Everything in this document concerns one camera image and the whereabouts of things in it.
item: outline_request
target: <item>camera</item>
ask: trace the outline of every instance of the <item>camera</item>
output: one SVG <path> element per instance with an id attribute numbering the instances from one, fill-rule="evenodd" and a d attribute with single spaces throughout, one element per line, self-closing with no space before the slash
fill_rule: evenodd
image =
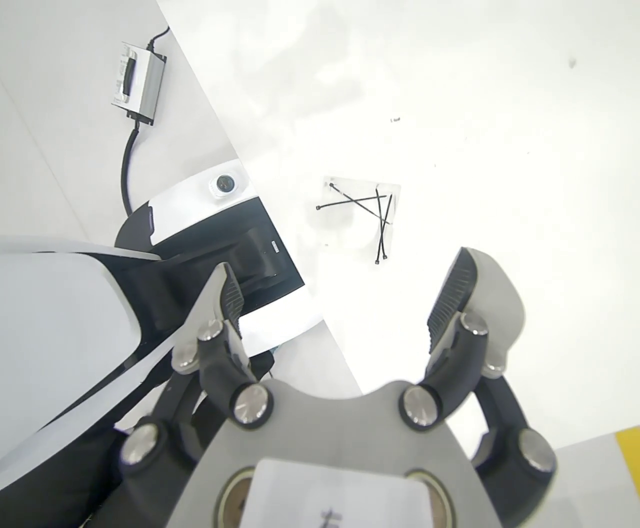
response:
<path id="1" fill-rule="evenodd" d="M 223 174 L 222 176 L 218 176 L 218 179 L 216 180 L 216 187 L 221 193 L 230 193 L 236 188 L 236 180 L 228 174 Z"/>

